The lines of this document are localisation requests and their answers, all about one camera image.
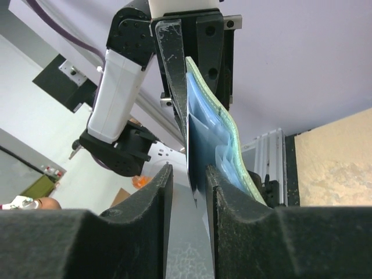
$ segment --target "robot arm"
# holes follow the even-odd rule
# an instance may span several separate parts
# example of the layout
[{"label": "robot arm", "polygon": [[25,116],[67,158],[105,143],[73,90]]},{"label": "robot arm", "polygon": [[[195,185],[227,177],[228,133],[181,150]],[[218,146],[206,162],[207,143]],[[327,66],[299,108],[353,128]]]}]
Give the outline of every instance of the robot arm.
[{"label": "robot arm", "polygon": [[218,0],[134,0],[114,16],[98,98],[80,138],[81,145],[114,172],[129,177],[154,176],[170,163],[176,166],[176,182],[188,184],[185,155],[164,146],[146,128],[128,119],[154,55],[163,97],[173,106],[185,142],[186,56],[197,61],[211,90],[229,107],[233,33],[241,26],[241,16],[223,17],[218,6]]}]

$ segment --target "orange object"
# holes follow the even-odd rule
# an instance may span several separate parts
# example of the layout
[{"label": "orange object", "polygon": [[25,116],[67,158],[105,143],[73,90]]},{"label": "orange object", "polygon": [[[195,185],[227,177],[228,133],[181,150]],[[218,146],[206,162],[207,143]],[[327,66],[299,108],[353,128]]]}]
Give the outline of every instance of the orange object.
[{"label": "orange object", "polygon": [[147,176],[134,176],[132,177],[132,184],[136,189],[141,189],[147,183],[151,181],[151,177]]}]

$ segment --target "black bracket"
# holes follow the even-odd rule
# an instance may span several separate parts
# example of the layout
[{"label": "black bracket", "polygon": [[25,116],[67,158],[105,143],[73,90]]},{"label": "black bracket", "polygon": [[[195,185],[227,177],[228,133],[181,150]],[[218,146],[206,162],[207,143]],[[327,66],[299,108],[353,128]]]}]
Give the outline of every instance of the black bracket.
[{"label": "black bracket", "polygon": [[226,109],[230,107],[234,29],[225,25],[218,9],[168,14],[151,23],[164,87],[162,97],[174,101],[176,119],[179,117],[182,126],[187,107],[184,63],[187,56],[193,58],[217,99]]},{"label": "black bracket", "polygon": [[277,206],[285,206],[279,203],[280,196],[280,185],[277,180],[270,181],[270,176],[267,174],[265,176],[264,183],[258,187],[261,192],[263,200],[266,202],[266,205],[270,208],[276,208]]},{"label": "black bracket", "polygon": [[142,0],[130,2],[114,16],[107,48],[139,64],[145,70],[155,53],[150,22],[148,4]]},{"label": "black bracket", "polygon": [[145,127],[128,121],[119,139],[112,144],[92,137],[85,130],[80,136],[80,144],[96,159],[115,173],[126,176],[141,175],[145,162],[150,161],[148,152],[158,139]]}]

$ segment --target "white wall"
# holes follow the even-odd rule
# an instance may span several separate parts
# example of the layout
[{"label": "white wall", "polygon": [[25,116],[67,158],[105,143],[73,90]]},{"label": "white wall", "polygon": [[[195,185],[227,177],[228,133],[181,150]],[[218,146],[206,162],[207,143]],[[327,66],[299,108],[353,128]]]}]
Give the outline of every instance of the white wall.
[{"label": "white wall", "polygon": [[[21,1],[12,0],[13,8]],[[111,18],[128,1],[40,2],[103,51]],[[221,10],[243,15],[243,29],[235,33],[230,110],[242,142],[278,127],[286,134],[302,132],[372,106],[372,1],[228,0]],[[162,85],[156,65],[144,89],[158,103]]]},{"label": "white wall", "polygon": [[83,105],[75,114],[32,83],[42,70],[0,36],[0,128],[67,170],[51,195],[62,208],[87,208],[96,214],[107,209],[120,188],[136,189],[131,178],[118,176],[95,163],[82,149],[72,159],[71,144],[84,131],[90,115]]},{"label": "white wall", "polygon": [[0,49],[0,63],[6,65],[0,78],[0,127],[63,167],[89,111],[74,115],[35,85],[32,80],[42,68],[3,36]]}]

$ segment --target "metal bracket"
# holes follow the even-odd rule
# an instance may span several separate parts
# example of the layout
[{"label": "metal bracket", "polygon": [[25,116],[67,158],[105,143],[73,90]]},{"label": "metal bracket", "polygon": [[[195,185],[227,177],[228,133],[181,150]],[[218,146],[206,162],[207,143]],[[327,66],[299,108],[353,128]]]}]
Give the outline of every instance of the metal bracket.
[{"label": "metal bracket", "polygon": [[236,30],[243,27],[243,17],[241,15],[224,16],[223,21],[225,30]]},{"label": "metal bracket", "polygon": [[58,69],[68,76],[71,81],[77,84],[77,86],[81,86],[88,78],[83,75],[79,70],[77,70],[74,65],[72,65],[69,61],[64,61],[62,65],[58,67]]},{"label": "metal bracket", "polygon": [[[196,19],[196,37],[198,39],[198,67],[203,78],[212,92],[216,95],[219,77],[224,74],[221,68],[223,55],[223,27],[222,14],[200,16]],[[220,86],[222,96],[225,94],[225,86]]]},{"label": "metal bracket", "polygon": [[173,106],[172,98],[171,97],[165,97],[165,92],[162,92],[160,96],[160,106],[162,108],[170,108]]},{"label": "metal bracket", "polygon": [[285,140],[282,129],[261,135],[242,147],[245,167],[270,181],[279,182],[279,204],[288,205],[287,172],[285,169]]}]

